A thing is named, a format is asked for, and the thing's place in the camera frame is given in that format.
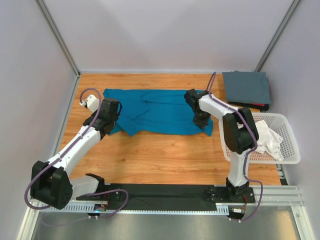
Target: plastic basket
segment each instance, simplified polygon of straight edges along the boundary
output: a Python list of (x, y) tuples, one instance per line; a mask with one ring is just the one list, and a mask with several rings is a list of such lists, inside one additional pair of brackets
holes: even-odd
[[(277, 134), (283, 137), (283, 141), (280, 144), (281, 153), (284, 158), (283, 161), (277, 161), (267, 152), (260, 154), (258, 152), (253, 152), (249, 156), (249, 162), (252, 164), (297, 164), (300, 162), (301, 157), (299, 153), (299, 148), (291, 129), (291, 126), (285, 116), (278, 113), (263, 113), (263, 112), (253, 112), (252, 113), (254, 122), (264, 120), (266, 124), (274, 130)], [(219, 122), (220, 139), (221, 146), (223, 149), (224, 157), (230, 162), (231, 151), (226, 146), (224, 136), (223, 125)]]

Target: teal cloth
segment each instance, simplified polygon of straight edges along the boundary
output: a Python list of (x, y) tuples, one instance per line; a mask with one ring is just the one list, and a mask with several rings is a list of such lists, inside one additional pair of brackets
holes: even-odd
[(211, 136), (213, 122), (201, 130), (193, 123), (194, 113), (186, 103), (186, 90), (123, 90), (106, 89), (105, 98), (117, 99), (122, 111), (111, 134), (121, 130), (130, 136), (145, 130), (170, 135), (194, 135), (205, 132)]
[(270, 104), (268, 78), (265, 72), (223, 72), (225, 98), (228, 102)]

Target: stack of folded cloth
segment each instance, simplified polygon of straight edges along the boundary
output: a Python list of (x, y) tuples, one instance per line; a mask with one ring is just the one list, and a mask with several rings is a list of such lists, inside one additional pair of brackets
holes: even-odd
[(226, 100), (230, 104), (269, 109), (270, 95), (265, 72), (232, 71), (223, 72)]

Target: white wall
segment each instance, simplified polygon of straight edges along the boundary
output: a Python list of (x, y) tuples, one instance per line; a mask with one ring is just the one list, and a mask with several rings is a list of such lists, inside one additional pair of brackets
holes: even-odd
[(33, 0), (0, 2), (0, 239), (16, 239), (31, 169), (52, 154), (75, 76)]
[(320, 1), (301, 3), (263, 71), (270, 80), (271, 112), (285, 115), (297, 139), (301, 162), (286, 166), (298, 185), (316, 239), (320, 239)]
[(45, 0), (81, 71), (253, 71), (292, 0)]

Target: gray floor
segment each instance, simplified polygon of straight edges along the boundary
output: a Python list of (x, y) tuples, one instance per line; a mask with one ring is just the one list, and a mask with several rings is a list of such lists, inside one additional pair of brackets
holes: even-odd
[[(41, 213), (47, 224), (63, 224), (86, 213)], [(37, 221), (34, 240), (295, 240), (300, 239), (290, 207), (260, 207), (253, 219), (234, 223), (225, 216), (116, 214), (60, 227)]]

